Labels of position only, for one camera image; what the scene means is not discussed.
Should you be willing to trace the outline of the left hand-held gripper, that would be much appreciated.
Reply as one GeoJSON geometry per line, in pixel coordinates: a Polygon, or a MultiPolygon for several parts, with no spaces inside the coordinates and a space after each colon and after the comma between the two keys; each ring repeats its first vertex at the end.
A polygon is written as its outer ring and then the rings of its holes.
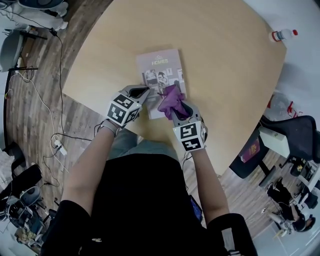
{"type": "Polygon", "coordinates": [[[121,128],[134,121],[151,90],[145,85],[128,85],[118,91],[109,103],[106,118],[121,128]]]}

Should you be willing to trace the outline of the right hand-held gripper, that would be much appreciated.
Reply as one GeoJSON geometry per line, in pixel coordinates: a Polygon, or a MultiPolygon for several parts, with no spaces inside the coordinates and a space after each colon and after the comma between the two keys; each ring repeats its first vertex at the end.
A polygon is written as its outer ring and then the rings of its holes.
{"type": "Polygon", "coordinates": [[[173,132],[186,152],[203,149],[208,137],[208,129],[199,109],[186,100],[182,100],[181,105],[186,111],[187,117],[172,108],[166,108],[164,115],[174,124],[173,132]]]}

